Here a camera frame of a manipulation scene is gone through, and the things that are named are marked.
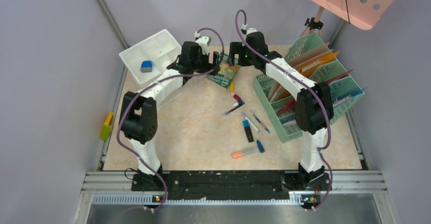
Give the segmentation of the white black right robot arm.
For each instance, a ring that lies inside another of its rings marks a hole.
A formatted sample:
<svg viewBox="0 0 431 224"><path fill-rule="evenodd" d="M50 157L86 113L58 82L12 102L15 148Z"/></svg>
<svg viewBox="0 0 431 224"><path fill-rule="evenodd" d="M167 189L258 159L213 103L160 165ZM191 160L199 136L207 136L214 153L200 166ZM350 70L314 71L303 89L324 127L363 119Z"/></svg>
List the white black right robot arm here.
<svg viewBox="0 0 431 224"><path fill-rule="evenodd" d="M238 34L241 40L230 44L229 54L238 55L240 66L254 66L278 82L296 101L295 121L303 137L298 183L304 189L312 189L325 173L321 151L331 141L330 121L334 111L330 87L305 77L278 52L269 51L262 32L249 28L239 30Z"/></svg>

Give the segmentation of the orange folder binder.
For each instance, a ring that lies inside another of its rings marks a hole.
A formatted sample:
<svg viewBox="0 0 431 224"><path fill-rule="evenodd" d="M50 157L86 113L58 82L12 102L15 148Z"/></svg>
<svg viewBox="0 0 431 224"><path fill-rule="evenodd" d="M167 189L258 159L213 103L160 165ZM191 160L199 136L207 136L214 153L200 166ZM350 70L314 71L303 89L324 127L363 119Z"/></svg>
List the orange folder binder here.
<svg viewBox="0 0 431 224"><path fill-rule="evenodd" d="M304 52L295 51L291 53L291 56L286 58L286 61L293 59ZM309 77L318 67L327 64L331 61L334 61L336 56L340 53L340 51L333 52L332 49L328 49L327 52L320 54L304 63L302 63L302 67L300 67L297 71L299 71L303 76ZM273 88L277 89L279 85L274 85Z"/></svg>

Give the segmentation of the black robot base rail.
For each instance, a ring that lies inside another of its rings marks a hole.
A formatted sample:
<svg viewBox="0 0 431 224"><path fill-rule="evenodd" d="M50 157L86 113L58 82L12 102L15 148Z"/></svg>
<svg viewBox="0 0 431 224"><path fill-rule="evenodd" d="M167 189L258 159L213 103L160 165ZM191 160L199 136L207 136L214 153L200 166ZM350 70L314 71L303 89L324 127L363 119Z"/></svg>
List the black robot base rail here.
<svg viewBox="0 0 431 224"><path fill-rule="evenodd" d="M237 171L160 171L156 176L136 173L133 191L167 190L169 193L188 190L198 193L210 191L266 188L269 190L331 189L331 176L324 170L306 173L304 170L237 170Z"/></svg>

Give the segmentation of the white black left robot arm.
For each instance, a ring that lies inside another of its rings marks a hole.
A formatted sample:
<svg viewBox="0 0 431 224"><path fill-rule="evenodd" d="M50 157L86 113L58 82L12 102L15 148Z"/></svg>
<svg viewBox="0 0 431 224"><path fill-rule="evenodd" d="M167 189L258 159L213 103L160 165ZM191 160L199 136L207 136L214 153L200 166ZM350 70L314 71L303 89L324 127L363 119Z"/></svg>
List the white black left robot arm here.
<svg viewBox="0 0 431 224"><path fill-rule="evenodd" d="M153 140L158 129L158 106L192 77L217 74L221 60L217 52L209 53L209 44L205 37L184 42L176 60L154 82L124 96L118 130L130 141L129 150L138 160L137 173L151 190L163 184L162 165Z"/></svg>

